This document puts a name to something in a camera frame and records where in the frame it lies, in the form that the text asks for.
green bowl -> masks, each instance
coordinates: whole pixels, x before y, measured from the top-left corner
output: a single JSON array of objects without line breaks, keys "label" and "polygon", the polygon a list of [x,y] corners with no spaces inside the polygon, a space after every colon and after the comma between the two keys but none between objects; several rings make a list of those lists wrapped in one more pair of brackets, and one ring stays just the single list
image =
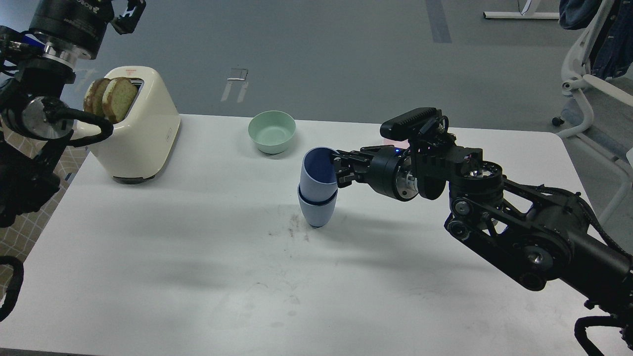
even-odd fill
[{"label": "green bowl", "polygon": [[296,127],[292,116],[282,111],[264,111],[248,124],[248,134],[258,150],[274,155],[290,146]]}]

cup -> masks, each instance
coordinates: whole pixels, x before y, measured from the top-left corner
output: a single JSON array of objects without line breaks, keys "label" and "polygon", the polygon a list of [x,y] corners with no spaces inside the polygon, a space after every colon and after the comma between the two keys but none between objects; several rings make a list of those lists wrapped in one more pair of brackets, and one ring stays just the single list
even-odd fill
[{"label": "cup", "polygon": [[299,206],[301,207],[303,217],[306,219],[308,224],[314,227],[321,227],[330,221],[332,214],[334,214],[334,206],[336,205],[336,196],[338,193],[338,191],[334,191],[334,194],[329,199],[321,203],[314,203],[307,201],[301,194],[301,187],[297,186]]},{"label": "cup", "polygon": [[295,130],[292,116],[277,110],[259,113],[248,124],[248,135],[257,149],[271,155],[281,153],[290,146]]},{"label": "cup", "polygon": [[299,187],[306,201],[320,204],[330,199],[338,190],[334,165],[330,160],[335,150],[316,147],[303,156]]}]

denim jacket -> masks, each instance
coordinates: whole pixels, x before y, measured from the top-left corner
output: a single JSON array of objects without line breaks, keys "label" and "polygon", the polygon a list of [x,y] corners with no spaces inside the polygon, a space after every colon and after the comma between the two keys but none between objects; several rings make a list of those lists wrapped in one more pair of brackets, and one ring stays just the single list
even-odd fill
[{"label": "denim jacket", "polygon": [[[600,3],[600,0],[561,0],[561,27],[568,30],[587,27]],[[603,28],[608,31],[596,41],[599,48],[592,50],[591,73],[601,79],[617,78],[633,63],[633,0],[615,0]]]}]

white desk frame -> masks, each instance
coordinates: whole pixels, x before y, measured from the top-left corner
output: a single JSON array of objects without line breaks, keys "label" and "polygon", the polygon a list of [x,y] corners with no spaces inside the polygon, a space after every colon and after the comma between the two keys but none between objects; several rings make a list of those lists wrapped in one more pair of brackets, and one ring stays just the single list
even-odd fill
[{"label": "white desk frame", "polygon": [[521,18],[533,20],[558,20],[558,13],[538,13],[541,0],[527,0],[521,12],[484,11],[484,18]]}]

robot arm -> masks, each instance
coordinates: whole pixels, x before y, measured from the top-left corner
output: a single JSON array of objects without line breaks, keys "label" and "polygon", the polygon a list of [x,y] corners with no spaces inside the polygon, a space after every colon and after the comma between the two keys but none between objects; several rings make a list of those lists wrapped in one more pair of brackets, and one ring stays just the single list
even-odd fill
[{"label": "robot arm", "polygon": [[[508,180],[502,168],[483,160],[479,148],[455,144],[448,119],[435,108],[419,108],[385,122],[380,133],[409,148],[373,146],[332,155],[338,185],[367,183],[401,201],[417,194],[434,200],[449,184],[451,213],[444,228],[475,253],[531,291],[561,279],[600,306],[608,317],[576,323],[576,337],[591,355],[601,355],[587,338],[588,326],[617,326],[633,344],[632,258],[600,228],[579,193]],[[521,212],[504,193],[529,200]],[[505,228],[498,229],[501,223]],[[594,226],[605,244],[587,234]]]},{"label": "robot arm", "polygon": [[[112,135],[108,120],[67,107],[60,95],[75,80],[77,59],[97,56],[108,23],[119,34],[131,33],[145,6],[145,0],[128,0],[126,11],[115,18],[109,0],[41,0],[29,31],[0,26],[0,65],[10,77],[0,84],[2,126],[47,141],[31,159],[0,132],[0,227],[10,226],[16,215],[38,211],[59,190],[53,169],[66,146],[86,146]],[[71,140],[75,120],[101,131]]]}]

